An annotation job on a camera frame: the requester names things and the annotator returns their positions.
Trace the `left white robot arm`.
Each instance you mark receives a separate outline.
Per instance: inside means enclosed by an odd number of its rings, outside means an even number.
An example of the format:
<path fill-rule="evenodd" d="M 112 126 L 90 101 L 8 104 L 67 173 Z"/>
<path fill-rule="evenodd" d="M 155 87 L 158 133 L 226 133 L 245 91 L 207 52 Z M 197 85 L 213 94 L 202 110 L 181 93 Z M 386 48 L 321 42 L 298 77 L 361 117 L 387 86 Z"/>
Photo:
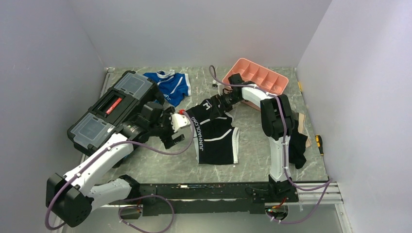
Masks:
<path fill-rule="evenodd" d="M 135 203 L 143 198 L 140 183 L 128 175 L 112 182 L 98 184 L 99 179 L 117 162 L 137 148 L 146 148 L 147 140 L 158 137 L 165 146 L 164 155 L 171 155 L 170 148 L 184 140 L 179 130 L 190 127 L 195 133 L 192 120 L 186 111 L 176 113 L 173 107 L 149 102 L 136 116 L 109 128 L 101 146 L 86 160 L 64 175 L 53 174 L 47 180 L 45 226 L 57 230 L 50 224 L 51 214 L 62 220 L 63 225 L 76 227 L 94 210 L 115 202 Z"/>

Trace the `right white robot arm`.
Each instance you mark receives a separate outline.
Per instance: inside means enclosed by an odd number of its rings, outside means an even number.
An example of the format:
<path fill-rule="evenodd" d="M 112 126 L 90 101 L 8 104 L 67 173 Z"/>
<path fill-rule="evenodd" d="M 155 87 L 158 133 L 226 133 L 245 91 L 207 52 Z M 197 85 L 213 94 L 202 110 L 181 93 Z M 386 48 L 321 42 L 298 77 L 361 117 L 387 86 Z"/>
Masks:
<path fill-rule="evenodd" d="M 229 77 L 231 90 L 211 97 L 210 118 L 222 116 L 241 101 L 260 106 L 261 127 L 268 137 L 271 166 L 268 181 L 268 196 L 280 201 L 288 191 L 293 191 L 289 169 L 289 144 L 295 127 L 289 99 L 286 95 L 275 95 L 258 87 L 252 81 L 243 81 L 240 74 Z"/>

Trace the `black white underwear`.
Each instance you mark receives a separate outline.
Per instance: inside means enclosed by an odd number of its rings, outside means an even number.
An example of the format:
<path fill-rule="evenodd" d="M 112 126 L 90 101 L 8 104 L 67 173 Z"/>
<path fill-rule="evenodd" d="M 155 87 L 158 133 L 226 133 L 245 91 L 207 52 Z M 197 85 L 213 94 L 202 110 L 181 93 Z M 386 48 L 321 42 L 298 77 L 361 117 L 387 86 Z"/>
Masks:
<path fill-rule="evenodd" d="M 211 99 L 205 99 L 186 110 L 195 126 L 196 159 L 199 164 L 238 164 L 240 130 L 232 125 L 233 116 L 229 113 L 212 119 L 213 107 Z"/>

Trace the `pink divided organizer tray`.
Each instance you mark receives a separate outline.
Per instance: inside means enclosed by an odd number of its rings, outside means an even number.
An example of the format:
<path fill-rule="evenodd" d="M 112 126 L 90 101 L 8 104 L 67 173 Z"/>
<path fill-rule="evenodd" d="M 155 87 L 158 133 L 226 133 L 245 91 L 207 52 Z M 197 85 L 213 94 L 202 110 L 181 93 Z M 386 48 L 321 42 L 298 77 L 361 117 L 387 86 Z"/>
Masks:
<path fill-rule="evenodd" d="M 222 82 L 228 84 L 228 78 L 233 74 L 240 74 L 243 81 L 252 81 L 266 92 L 281 95 L 289 83 L 289 79 L 275 71 L 240 58 L 223 77 Z"/>

